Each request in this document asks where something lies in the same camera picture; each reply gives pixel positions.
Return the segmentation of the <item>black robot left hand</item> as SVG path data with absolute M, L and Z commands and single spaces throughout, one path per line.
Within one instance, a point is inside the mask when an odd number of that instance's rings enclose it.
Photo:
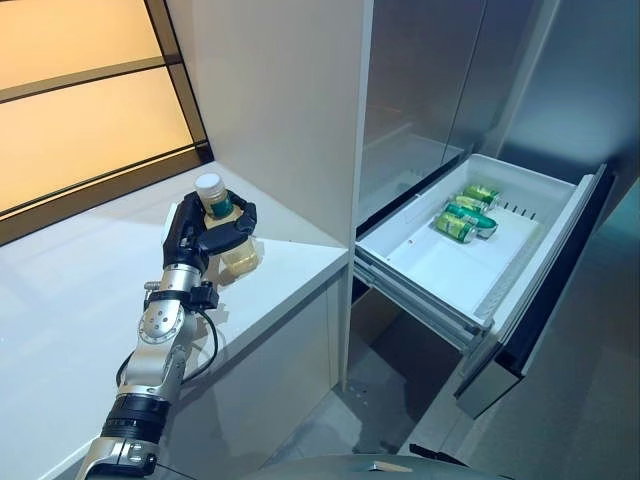
M 233 191 L 228 196 L 242 214 L 234 221 L 207 229 L 205 209 L 196 192 L 184 196 L 173 216 L 163 242 L 163 267 L 183 264 L 197 269 L 201 275 L 209 257 L 230 251 L 249 239 L 257 224 L 257 209 Z

